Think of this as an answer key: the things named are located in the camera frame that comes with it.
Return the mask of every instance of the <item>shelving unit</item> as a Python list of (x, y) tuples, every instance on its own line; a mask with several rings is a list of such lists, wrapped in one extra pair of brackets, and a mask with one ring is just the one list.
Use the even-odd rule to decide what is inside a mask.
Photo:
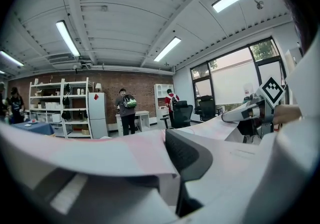
[[(65, 87), (69, 84), (70, 92), (66, 92)], [(77, 88), (84, 88), (84, 94), (73, 94), (77, 90)], [(41, 117), (41, 119), (46, 123), (52, 124), (53, 128), (55, 129), (55, 135), (57, 137), (64, 137), (68, 138), (93, 138), (89, 120), (89, 108), (88, 108), (88, 94), (89, 88), (91, 88), (92, 92), (94, 90), (94, 83), (89, 81), (89, 78), (86, 78), (86, 81), (65, 81), (65, 79), (61, 79), (61, 82), (54, 82), (54, 83), (41, 83), (41, 84), (32, 84), (30, 83), (29, 88), (29, 117), (32, 119), (32, 116), (36, 116), (37, 119)], [(55, 94), (54, 90), (60, 91), (60, 95), (36, 95), (35, 90), (46, 90), (46, 92), (50, 90), (52, 94)], [(65, 108), (63, 105), (63, 99), (65, 97), (69, 98), (70, 105)], [(82, 99), (85, 100), (84, 106), (85, 107), (72, 107), (73, 99)], [(38, 104), (44, 105), (43, 102), (48, 102), (49, 100), (53, 100), (56, 103), (59, 103), (59, 108), (51, 109), (51, 108), (36, 108)], [(62, 114), (64, 111), (71, 112), (71, 119), (64, 120), (62, 118)], [(88, 118), (86, 120), (76, 120), (73, 119), (73, 112), (75, 111), (86, 111)], [(60, 122), (53, 122), (50, 118), (52, 114), (59, 114), (60, 115)], [(86, 125), (86, 129), (88, 129), (89, 134), (84, 135), (81, 131), (74, 130), (74, 126), (76, 125)]]
[(168, 93), (167, 90), (171, 89), (172, 93), (175, 93), (174, 85), (173, 84), (155, 84), (154, 85), (154, 105), (155, 105), (155, 114), (156, 114), (156, 122), (159, 127), (163, 129), (166, 128), (165, 122), (160, 120), (163, 117), (169, 115), (168, 108), (163, 104), (159, 105), (159, 99), (164, 99)]
[[(63, 91), (61, 95), (61, 115), (63, 114), (64, 111), (69, 111), (71, 112), (71, 120), (64, 120), (62, 119), (62, 127), (64, 129), (65, 133), (65, 138), (90, 138), (93, 139), (92, 137), (92, 132), (91, 132), (91, 126), (90, 126), (90, 120), (89, 120), (89, 107), (88, 107), (88, 94), (89, 94), (89, 88), (91, 88), (92, 92), (94, 91), (94, 83), (89, 81), (89, 78), (86, 78), (86, 81), (73, 81), (73, 82), (67, 82), (65, 79), (62, 79), (61, 83), (63, 84), (63, 87), (65, 85), (69, 84), (70, 87), (70, 92), (65, 92)], [(85, 92), (84, 94), (73, 94), (73, 92), (76, 92), (77, 89), (79, 88), (84, 88)], [(70, 101), (70, 105), (65, 108), (63, 105), (63, 99), (68, 97)], [(83, 99), (85, 100), (85, 107), (80, 107), (80, 108), (74, 108), (73, 107), (73, 99)], [(87, 119), (86, 120), (76, 120), (73, 118), (74, 112), (75, 111), (86, 111), (87, 114)], [(88, 135), (82, 134), (81, 131), (79, 130), (74, 130), (75, 125), (86, 125), (87, 129), (89, 131)]]
[(63, 124), (62, 121), (60, 122), (53, 122), (51, 120), (53, 114), (59, 114), (61, 112), (61, 105), (59, 106), (59, 109), (49, 109), (49, 108), (35, 108), (32, 107), (35, 102), (37, 102), (36, 106), (38, 106), (38, 103), (47, 102), (48, 100), (54, 100), (55, 102), (59, 101), (61, 95), (35, 95), (35, 90), (46, 90), (52, 91), (51, 94), (55, 94), (54, 90), (59, 90), (60, 94), (63, 90), (62, 83), (61, 82), (53, 82), (53, 83), (40, 83), (40, 84), (32, 84), (30, 83), (29, 88), (29, 117), (30, 119), (33, 119), (33, 116), (36, 117), (37, 120), (41, 120), (42, 122), (46, 122), (52, 125), (54, 129), (54, 133), (57, 137), (64, 137), (65, 133), (63, 130)]

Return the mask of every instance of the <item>red brick wall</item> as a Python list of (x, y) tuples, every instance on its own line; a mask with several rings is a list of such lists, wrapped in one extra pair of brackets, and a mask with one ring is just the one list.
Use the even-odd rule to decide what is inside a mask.
[(17, 87), (19, 94), (22, 96), (25, 108), (29, 109), (29, 88), (30, 82), (35, 82), (35, 78), (39, 79), (39, 83), (44, 84), (50, 82), (50, 77), (53, 76), (51, 82), (58, 83), (62, 78), (66, 82), (85, 81), (89, 77), (89, 81), (94, 83), (101, 83), (104, 93), (107, 96), (107, 123), (116, 123), (116, 110), (113, 105), (116, 97), (119, 95), (119, 90), (125, 88), (128, 94), (132, 94), (137, 101), (137, 111), (149, 111), (150, 117), (156, 116), (155, 108), (155, 84), (173, 84), (172, 76), (158, 75), (138, 72), (118, 72), (118, 71), (87, 71), (79, 74), (70, 72), (66, 73), (49, 73), (35, 75), (31, 77), (11, 80), (8, 82), (8, 92), (10, 93), (12, 87)]

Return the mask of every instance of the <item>white ceiling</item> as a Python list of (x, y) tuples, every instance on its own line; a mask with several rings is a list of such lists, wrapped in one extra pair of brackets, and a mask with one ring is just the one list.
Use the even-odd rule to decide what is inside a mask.
[[(287, 13), (281, 0), (258, 0), (264, 2), (261, 10), (254, 0), (241, 0), (216, 13), (216, 1), (16, 0), (0, 34), (0, 50), (25, 66), (18, 68), (1, 57), (0, 70), (14, 77), (62, 69), (50, 60), (70, 55), (56, 28), (60, 20), (85, 61), (170, 71), (219, 41)], [(154, 62), (174, 36), (181, 43)]]

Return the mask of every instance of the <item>red shirt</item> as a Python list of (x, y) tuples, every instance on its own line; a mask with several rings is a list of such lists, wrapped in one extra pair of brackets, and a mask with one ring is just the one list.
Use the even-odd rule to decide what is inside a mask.
[[(170, 97), (173, 97), (174, 94), (173, 94), (173, 93), (169, 93), (169, 96), (170, 96)], [(173, 112), (173, 111), (170, 109), (170, 100), (171, 100), (171, 99), (170, 99), (169, 97), (165, 97), (164, 103), (169, 104), (169, 112)]]

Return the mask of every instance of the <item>hand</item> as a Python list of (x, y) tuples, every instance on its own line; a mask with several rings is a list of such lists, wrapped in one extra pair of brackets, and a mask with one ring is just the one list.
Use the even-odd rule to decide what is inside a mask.
[(286, 124), (302, 116), (298, 105), (277, 105), (274, 109), (273, 124)]

